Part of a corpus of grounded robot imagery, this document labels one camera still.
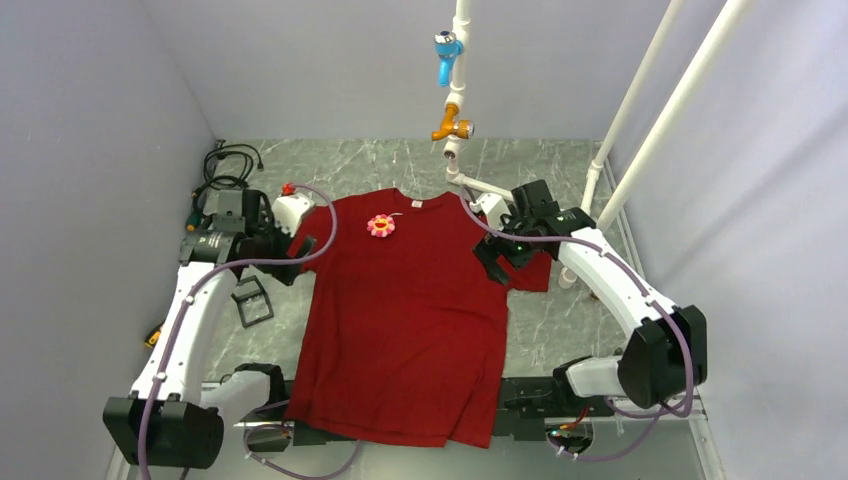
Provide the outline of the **pink flower brooch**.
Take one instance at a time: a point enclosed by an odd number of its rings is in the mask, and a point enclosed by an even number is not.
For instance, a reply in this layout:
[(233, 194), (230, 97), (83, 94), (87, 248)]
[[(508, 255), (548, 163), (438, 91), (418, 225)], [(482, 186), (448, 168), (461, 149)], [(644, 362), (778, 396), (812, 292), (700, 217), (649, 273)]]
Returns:
[(379, 214), (367, 222), (367, 232), (376, 238), (386, 238), (396, 230), (396, 222), (390, 214)]

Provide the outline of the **red t-shirt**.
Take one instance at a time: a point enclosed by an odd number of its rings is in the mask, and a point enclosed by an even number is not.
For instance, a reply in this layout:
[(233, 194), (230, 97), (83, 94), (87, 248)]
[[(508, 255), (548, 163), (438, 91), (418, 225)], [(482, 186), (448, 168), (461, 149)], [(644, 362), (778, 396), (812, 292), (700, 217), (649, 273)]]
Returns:
[[(390, 214), (396, 230), (372, 237)], [(491, 441), (513, 290), (546, 292), (541, 254), (490, 280), (472, 253), (483, 231), (457, 195), (414, 200), (395, 188), (319, 206), (297, 236), (322, 255), (294, 376), (289, 419), (358, 440), (487, 448)]]

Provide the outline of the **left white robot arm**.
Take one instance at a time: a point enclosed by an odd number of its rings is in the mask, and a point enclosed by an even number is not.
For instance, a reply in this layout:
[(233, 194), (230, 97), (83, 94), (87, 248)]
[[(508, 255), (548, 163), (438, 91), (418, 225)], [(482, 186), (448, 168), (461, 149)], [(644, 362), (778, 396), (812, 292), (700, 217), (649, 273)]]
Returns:
[(294, 254), (289, 249), (314, 207), (293, 191), (270, 200), (258, 190), (223, 190), (217, 211), (188, 231), (153, 352), (129, 393), (109, 398), (103, 409), (103, 423), (129, 464), (207, 469), (232, 425), (253, 415), (282, 417), (289, 395), (279, 366), (242, 364), (210, 390), (203, 387), (204, 366), (246, 267), (292, 284), (315, 241), (306, 238)]

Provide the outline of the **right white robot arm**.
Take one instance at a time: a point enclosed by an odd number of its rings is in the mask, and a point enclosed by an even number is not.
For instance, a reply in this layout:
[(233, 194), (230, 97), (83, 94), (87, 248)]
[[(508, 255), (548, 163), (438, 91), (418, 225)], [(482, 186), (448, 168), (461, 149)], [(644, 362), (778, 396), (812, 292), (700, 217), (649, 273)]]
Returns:
[(473, 253), (489, 279), (505, 285), (508, 267), (520, 270), (545, 254), (573, 271), (610, 311), (626, 337), (622, 353), (586, 356), (557, 367), (548, 393), (553, 406), (574, 415), (594, 402), (629, 400), (641, 417), (688, 416), (695, 389), (707, 378), (706, 318), (649, 285), (578, 207), (563, 209), (543, 180), (521, 185), (510, 200), (495, 193), (460, 204), (485, 235)]

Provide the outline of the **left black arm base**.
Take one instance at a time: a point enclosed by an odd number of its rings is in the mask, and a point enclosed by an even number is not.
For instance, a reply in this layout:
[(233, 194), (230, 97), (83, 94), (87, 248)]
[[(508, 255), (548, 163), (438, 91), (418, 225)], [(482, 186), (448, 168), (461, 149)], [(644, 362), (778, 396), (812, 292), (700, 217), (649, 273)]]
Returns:
[(245, 432), (258, 429), (249, 435), (248, 445), (260, 453), (282, 452), (287, 447), (324, 446), (335, 442), (353, 442), (353, 439), (314, 428), (297, 420), (286, 420), (291, 399), (287, 381), (280, 366), (269, 363), (243, 363), (231, 373), (223, 375), (218, 385), (225, 385), (236, 373), (254, 371), (269, 378), (269, 397), (262, 400), (244, 417), (241, 424)]

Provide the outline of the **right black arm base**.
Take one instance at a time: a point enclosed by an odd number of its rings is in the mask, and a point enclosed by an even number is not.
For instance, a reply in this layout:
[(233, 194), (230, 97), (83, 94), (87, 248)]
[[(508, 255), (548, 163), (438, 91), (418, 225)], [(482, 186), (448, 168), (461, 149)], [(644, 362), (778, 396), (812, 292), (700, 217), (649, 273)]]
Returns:
[(610, 420), (613, 411), (600, 397), (573, 396), (551, 377), (501, 380), (492, 436), (516, 442), (547, 442), (559, 455), (582, 454), (594, 440), (594, 420)]

